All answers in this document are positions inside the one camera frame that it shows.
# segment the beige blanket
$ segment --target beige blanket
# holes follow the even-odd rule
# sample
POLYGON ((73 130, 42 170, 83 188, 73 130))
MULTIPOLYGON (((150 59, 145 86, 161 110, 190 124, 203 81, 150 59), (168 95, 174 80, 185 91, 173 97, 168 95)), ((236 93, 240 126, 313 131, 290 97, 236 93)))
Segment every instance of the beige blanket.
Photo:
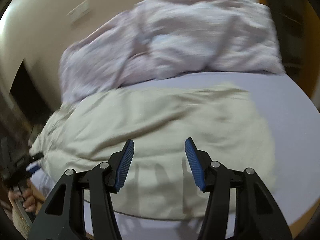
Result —
POLYGON ((188 137, 230 169, 254 168, 272 189, 274 142, 267 122, 249 92, 232 84, 94 94, 55 112, 31 152, 44 152, 41 166, 57 181, 66 169, 86 171, 108 160, 131 138, 135 153, 124 187, 112 194, 114 210, 186 219, 203 216, 208 198, 190 171, 184 152, 188 137))

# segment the finger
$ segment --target finger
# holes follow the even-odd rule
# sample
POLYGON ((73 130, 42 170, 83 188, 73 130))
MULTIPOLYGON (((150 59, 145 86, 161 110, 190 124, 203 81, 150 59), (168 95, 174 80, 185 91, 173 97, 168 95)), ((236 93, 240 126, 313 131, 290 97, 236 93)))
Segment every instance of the finger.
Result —
POLYGON ((28 197, 26 199, 26 201, 23 203, 23 207, 24 208, 29 208, 30 206, 32 206, 35 203, 35 198, 33 196, 28 197))
POLYGON ((32 191, 31 188, 27 188, 27 189, 23 192, 23 194, 22 194, 22 196, 23 196, 25 199, 27 199, 28 197, 30 197, 30 196, 32 196, 32 195, 33 195, 33 191, 32 191))
POLYGON ((21 196, 20 192, 13 192, 9 191, 8 198, 10 201, 14 201, 15 199, 18 199, 21 196))
POLYGON ((30 207, 26 208, 26 212, 36 212, 36 205, 33 204, 30 207))
POLYGON ((32 184, 32 183, 31 183, 30 179, 27 179, 27 186, 28 186, 28 187, 31 187, 31 184, 32 184))

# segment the blue gripper pad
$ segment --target blue gripper pad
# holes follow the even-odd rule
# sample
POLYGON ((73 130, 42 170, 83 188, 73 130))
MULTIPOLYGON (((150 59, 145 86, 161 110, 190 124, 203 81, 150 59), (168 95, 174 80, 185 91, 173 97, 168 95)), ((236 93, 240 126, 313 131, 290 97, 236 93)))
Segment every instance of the blue gripper pad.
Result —
POLYGON ((205 188, 204 171, 196 155, 197 149, 193 147, 190 140, 191 138, 188 138, 185 142, 185 152, 188 158, 193 178, 195 179, 195 183, 202 191, 205 188))
POLYGON ((125 179, 127 178, 127 174, 130 168, 130 164, 133 158, 134 153, 134 143, 132 140, 129 141, 128 146, 124 149, 124 154, 116 171, 116 182, 115 188, 117 192, 123 187, 125 179))

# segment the bed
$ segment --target bed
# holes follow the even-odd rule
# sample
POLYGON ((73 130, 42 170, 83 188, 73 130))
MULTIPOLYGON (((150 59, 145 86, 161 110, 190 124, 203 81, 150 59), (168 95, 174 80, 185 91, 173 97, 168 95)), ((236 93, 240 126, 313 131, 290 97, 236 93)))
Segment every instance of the bed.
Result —
MULTIPOLYGON (((232 82, 250 91, 267 121, 276 146, 277 182, 273 196, 289 225, 298 220, 320 196, 320 115, 307 95, 286 74, 202 72, 130 86, 206 88, 232 82)), ((85 225, 93 234, 90 204, 84 202, 85 225)), ((116 214, 123 239, 196 239, 201 220, 159 221, 116 214)), ((230 214, 227 236, 233 232, 230 214)))

